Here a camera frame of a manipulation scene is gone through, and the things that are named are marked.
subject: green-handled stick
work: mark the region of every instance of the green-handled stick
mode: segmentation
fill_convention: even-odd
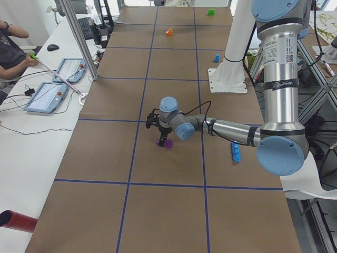
[[[58,78],[60,78],[66,85],[68,85],[71,89],[73,89],[78,95],[80,95],[81,97],[85,97],[85,95],[79,91],[77,88],[73,87],[70,82],[68,82],[67,80],[65,80],[63,77],[61,77],[59,74],[57,74],[55,71],[53,71],[50,67],[48,67],[46,64],[44,64],[43,62],[41,62],[39,60],[39,58],[37,58],[33,53],[29,53],[30,57],[34,60],[37,60],[41,65],[43,65],[46,69],[48,69],[50,72],[52,72],[54,75],[56,75]]]

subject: white cloth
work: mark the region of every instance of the white cloth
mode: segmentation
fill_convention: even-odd
[[[195,0],[166,0],[165,6],[193,7]]]

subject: person's arm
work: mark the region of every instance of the person's arm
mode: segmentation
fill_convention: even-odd
[[[26,68],[30,66],[36,66],[38,64],[37,60],[34,60],[27,54],[26,59],[20,62],[18,65],[11,67],[10,69],[6,70],[2,66],[0,66],[0,78],[10,80],[19,75],[21,75]]]
[[[0,29],[5,30],[7,28],[7,24],[4,21],[0,21]],[[16,25],[9,24],[8,32],[11,36],[18,37],[18,38],[28,38],[29,33],[22,29],[21,27],[18,27]]]

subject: red cylinder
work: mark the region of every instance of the red cylinder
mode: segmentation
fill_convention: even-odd
[[[32,233],[37,219],[18,212],[6,210],[0,214],[0,227]]]

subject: orange block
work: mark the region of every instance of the orange block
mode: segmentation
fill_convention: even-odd
[[[172,36],[172,35],[173,35],[173,29],[172,29],[172,28],[168,29],[168,30],[165,32],[165,35],[166,35],[166,36]]]

